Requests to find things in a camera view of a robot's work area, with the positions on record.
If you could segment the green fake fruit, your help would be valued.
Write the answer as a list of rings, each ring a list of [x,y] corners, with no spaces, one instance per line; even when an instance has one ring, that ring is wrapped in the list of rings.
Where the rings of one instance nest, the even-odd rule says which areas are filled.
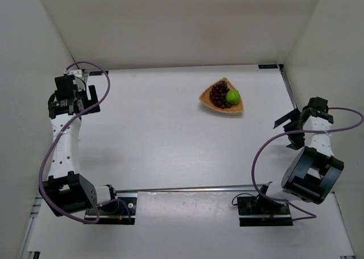
[[[229,90],[226,93],[226,97],[225,97],[226,101],[228,103],[230,103],[231,105],[237,105],[239,104],[240,100],[241,100],[241,96],[239,94],[238,90]]]

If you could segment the dark red fake grapes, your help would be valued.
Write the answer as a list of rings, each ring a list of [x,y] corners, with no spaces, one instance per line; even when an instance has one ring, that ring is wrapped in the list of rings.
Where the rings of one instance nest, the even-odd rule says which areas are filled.
[[[209,93],[209,99],[212,101],[214,106],[225,109],[231,108],[231,104],[228,103],[225,99],[226,93],[230,89],[228,88],[228,83],[226,81],[220,81],[217,84],[213,85],[211,91]]]

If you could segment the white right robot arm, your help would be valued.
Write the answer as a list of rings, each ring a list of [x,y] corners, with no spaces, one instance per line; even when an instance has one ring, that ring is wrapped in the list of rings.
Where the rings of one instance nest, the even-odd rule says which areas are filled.
[[[275,121],[274,128],[283,125],[284,132],[313,130],[314,133],[288,135],[290,144],[287,147],[300,152],[280,184],[268,183],[268,197],[320,204],[329,194],[344,163],[335,158],[332,151],[328,131],[332,128],[333,116],[328,110],[328,101],[315,97],[302,110],[296,108]]]

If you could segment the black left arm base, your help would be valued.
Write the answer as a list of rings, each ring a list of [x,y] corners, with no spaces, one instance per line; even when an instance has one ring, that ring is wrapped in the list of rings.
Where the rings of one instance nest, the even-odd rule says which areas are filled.
[[[134,225],[137,211],[137,193],[116,192],[106,188],[96,191],[100,219],[97,224]]]

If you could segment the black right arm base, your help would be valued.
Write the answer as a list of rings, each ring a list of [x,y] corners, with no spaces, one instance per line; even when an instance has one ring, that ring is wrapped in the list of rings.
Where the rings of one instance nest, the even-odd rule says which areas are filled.
[[[270,201],[261,196],[241,193],[232,199],[238,208],[240,227],[292,226],[292,216],[287,205]]]

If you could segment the blue left corner label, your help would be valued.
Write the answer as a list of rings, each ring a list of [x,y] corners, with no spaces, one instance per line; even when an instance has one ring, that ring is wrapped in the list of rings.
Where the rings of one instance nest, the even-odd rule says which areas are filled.
[[[109,71],[107,70],[106,72],[103,71],[90,71],[89,72],[89,76],[101,76],[103,74],[109,74]]]

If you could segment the blue corner label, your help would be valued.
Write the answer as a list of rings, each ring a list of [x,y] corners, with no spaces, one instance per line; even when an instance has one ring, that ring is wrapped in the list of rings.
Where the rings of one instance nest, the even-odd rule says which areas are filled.
[[[259,69],[277,69],[278,66],[276,64],[258,64]]]
[[[109,74],[109,71],[107,70],[106,72],[103,71],[90,71],[89,72],[89,76],[101,76],[103,74]]]

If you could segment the blue right corner label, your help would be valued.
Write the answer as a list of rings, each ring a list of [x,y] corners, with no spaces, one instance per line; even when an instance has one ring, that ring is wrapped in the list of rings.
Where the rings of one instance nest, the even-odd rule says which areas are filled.
[[[277,69],[278,66],[276,64],[258,64],[259,69]]]

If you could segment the white front cover board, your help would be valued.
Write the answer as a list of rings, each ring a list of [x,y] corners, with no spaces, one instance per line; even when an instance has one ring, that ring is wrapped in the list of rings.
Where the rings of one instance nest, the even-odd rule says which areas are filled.
[[[138,194],[133,225],[86,225],[42,205],[28,245],[40,258],[341,258],[354,254],[338,204],[301,203],[313,220],[241,227],[233,195]]]

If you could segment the aluminium right side rail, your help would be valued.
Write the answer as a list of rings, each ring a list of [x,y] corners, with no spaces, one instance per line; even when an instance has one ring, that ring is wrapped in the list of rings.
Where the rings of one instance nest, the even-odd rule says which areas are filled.
[[[289,82],[289,79],[288,79],[288,76],[286,74],[284,64],[278,64],[278,68],[279,68],[280,74],[282,76],[284,85],[286,87],[286,91],[288,93],[288,96],[289,96],[289,99],[291,101],[291,104],[292,104],[293,108],[300,109],[300,106],[297,104],[296,98],[294,96],[294,93],[293,93],[293,90],[292,90],[292,86],[291,86],[291,84]]]

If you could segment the aluminium front rail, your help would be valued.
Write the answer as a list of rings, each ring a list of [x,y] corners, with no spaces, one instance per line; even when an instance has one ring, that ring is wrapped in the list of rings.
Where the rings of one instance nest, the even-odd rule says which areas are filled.
[[[200,187],[172,187],[172,188],[147,188],[147,189],[124,189],[117,190],[117,193],[137,193],[137,192],[207,192],[207,191],[243,191],[255,192],[253,185],[227,185],[227,186],[200,186]]]

